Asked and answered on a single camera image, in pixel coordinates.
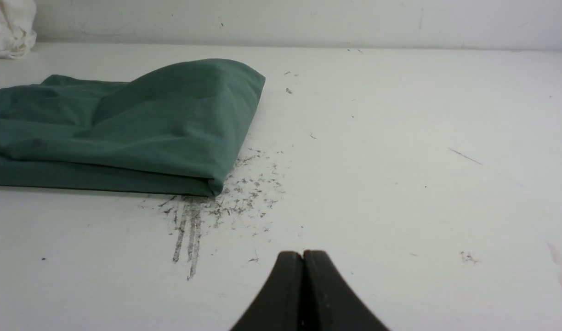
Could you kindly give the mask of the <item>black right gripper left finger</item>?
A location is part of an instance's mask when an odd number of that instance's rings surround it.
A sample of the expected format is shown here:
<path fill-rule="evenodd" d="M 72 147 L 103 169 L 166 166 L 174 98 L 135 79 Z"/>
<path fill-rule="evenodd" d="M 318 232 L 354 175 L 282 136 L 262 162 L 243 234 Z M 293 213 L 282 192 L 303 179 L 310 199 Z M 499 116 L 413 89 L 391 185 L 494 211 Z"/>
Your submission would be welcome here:
<path fill-rule="evenodd" d="M 302 278 L 300 254 L 279 253 L 268 279 L 232 330 L 297 331 Z"/>

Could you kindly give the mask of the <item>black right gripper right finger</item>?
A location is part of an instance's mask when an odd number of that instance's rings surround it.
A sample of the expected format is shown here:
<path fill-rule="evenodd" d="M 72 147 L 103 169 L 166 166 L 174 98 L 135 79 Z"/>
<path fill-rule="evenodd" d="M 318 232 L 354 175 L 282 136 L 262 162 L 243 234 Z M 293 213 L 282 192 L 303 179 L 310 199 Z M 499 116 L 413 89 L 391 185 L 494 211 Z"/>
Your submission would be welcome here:
<path fill-rule="evenodd" d="M 303 255 L 302 328 L 304 331 L 387 331 L 363 304 L 322 250 Z"/>

